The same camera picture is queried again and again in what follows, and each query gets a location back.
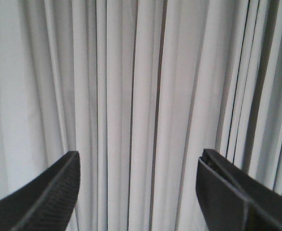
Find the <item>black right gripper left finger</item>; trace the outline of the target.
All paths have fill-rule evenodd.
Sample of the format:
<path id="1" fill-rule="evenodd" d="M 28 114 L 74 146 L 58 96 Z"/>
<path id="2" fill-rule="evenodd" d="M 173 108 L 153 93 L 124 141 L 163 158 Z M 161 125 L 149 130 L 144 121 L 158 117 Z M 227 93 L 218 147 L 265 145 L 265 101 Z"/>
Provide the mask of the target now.
<path id="1" fill-rule="evenodd" d="M 80 188 L 80 156 L 69 151 L 0 200 L 0 231 L 64 231 Z"/>

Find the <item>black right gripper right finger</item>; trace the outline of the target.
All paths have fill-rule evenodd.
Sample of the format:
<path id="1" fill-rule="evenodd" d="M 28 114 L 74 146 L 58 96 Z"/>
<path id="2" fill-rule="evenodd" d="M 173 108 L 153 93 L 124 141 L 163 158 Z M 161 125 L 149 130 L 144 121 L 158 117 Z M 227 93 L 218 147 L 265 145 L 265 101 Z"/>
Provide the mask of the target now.
<path id="1" fill-rule="evenodd" d="M 213 149 L 198 159 L 196 195 L 210 231 L 282 231 L 282 196 Z"/>

